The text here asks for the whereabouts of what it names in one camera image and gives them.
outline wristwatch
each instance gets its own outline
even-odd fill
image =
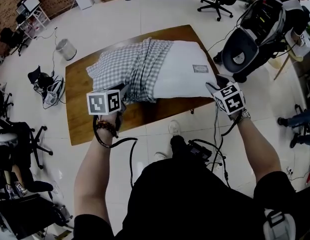
[[[241,112],[241,114],[239,115],[239,117],[240,117],[240,120],[239,120],[238,122],[242,121],[244,118],[251,118],[251,115],[250,115],[250,113],[247,111],[247,109],[245,108],[245,109]]]

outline brown tabletop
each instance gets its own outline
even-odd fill
[[[72,146],[89,142],[94,136],[93,116],[88,113],[86,100],[86,94],[93,90],[93,80],[88,76],[86,68],[94,64],[99,59],[101,53],[105,51],[139,43],[149,37],[158,40],[197,42],[200,48],[205,51],[214,73],[218,74],[213,60],[190,25],[171,27],[136,36],[81,58],[66,67],[66,111],[70,143]],[[212,98],[205,97],[159,98],[156,103],[136,102],[127,106],[120,131],[122,132],[156,122],[211,102],[213,102]]]

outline white tiled floor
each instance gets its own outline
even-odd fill
[[[40,35],[49,36],[55,27],[57,41],[68,38],[77,48],[77,54],[66,62],[57,53],[54,55],[55,72],[65,76],[65,66],[97,50],[144,33],[191,24],[195,32],[208,49],[235,26],[243,12],[243,3],[230,6],[234,17],[229,18],[222,12],[221,22],[217,22],[215,11],[197,12],[202,6],[200,0],[115,0],[95,4],[81,11],[78,7],[52,20],[48,29]],[[225,41],[214,46],[209,53],[214,56],[222,49]],[[12,121],[25,121],[38,129],[48,127],[43,144],[50,147],[54,155],[43,157],[45,170],[35,170],[39,179],[49,179],[58,184],[64,203],[73,214],[73,185],[78,168],[86,154],[89,143],[71,146],[69,140],[66,107],[64,104],[42,108],[41,97],[35,93],[27,74],[41,66],[42,72],[51,73],[54,38],[33,40],[19,57],[17,53],[6,58],[0,66],[0,78],[7,82],[7,91],[13,94],[14,107],[11,109]],[[241,84],[247,108],[257,128],[270,141],[279,154],[283,170],[290,166],[294,178],[308,170],[310,148],[298,145],[289,148],[293,133],[289,129],[277,126],[278,116],[294,115],[294,104],[303,104],[296,74],[292,67],[285,69],[276,81],[273,81],[276,69],[268,63],[252,73],[246,83]],[[137,136],[138,143],[133,153],[133,172],[136,179],[143,168],[152,163],[155,152],[171,155],[168,124],[171,119],[178,120],[186,141],[200,138],[214,142],[215,105],[209,104],[195,110],[195,114],[185,112],[171,118],[141,126],[120,134],[120,137]],[[218,115],[217,144],[220,132],[227,131],[230,121],[223,113]],[[111,151],[110,180],[106,193],[110,221],[115,233],[122,227],[126,215],[127,203],[131,192],[129,153],[133,142],[126,142]],[[222,152],[226,155],[229,183],[232,188],[252,196],[255,178],[247,161],[241,136],[235,128],[224,139]],[[223,179],[223,168],[216,170]],[[293,182],[300,190],[303,180]]]

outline person wearing black shirt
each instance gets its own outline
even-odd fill
[[[227,187],[197,160],[172,121],[172,158],[143,170],[132,188],[122,230],[114,236],[105,199],[111,150],[94,137],[74,184],[74,239],[264,239],[265,209],[291,214],[298,235],[300,202],[279,156],[251,119],[242,112],[239,116],[238,130],[256,178],[253,198]],[[115,125],[116,115],[101,119]],[[100,128],[98,135],[112,144],[108,130]]]
[[[301,45],[302,41],[300,35],[306,29],[310,18],[309,15],[303,13],[300,9],[293,9],[286,11],[285,24],[283,28],[283,34],[287,33],[292,29],[292,39],[296,42],[297,45]],[[254,70],[258,69],[260,66],[264,65],[271,56],[278,52],[278,47],[276,43],[266,44],[260,47],[258,55],[256,58],[239,73],[235,73],[233,78],[236,82],[244,83],[247,80],[247,76],[252,73]]]

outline white pillow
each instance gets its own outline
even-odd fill
[[[216,78],[199,44],[174,41],[160,68],[153,96],[156,99],[212,97],[206,82],[216,83]]]

